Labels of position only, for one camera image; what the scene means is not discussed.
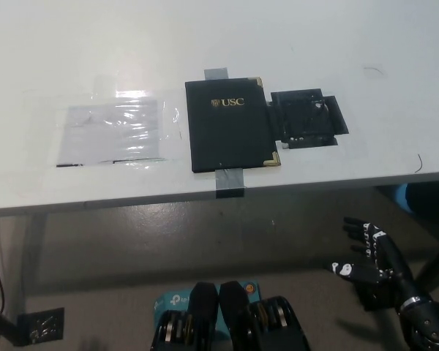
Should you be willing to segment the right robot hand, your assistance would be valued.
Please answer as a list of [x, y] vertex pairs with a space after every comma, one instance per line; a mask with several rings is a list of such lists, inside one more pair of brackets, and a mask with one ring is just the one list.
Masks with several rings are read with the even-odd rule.
[[430, 301], [430, 294], [420, 287], [391, 236], [372, 222], [345, 217], [342, 229], [360, 245], [353, 252], [364, 257], [363, 263], [334, 261], [325, 269], [350, 282], [366, 310], [394, 308]]

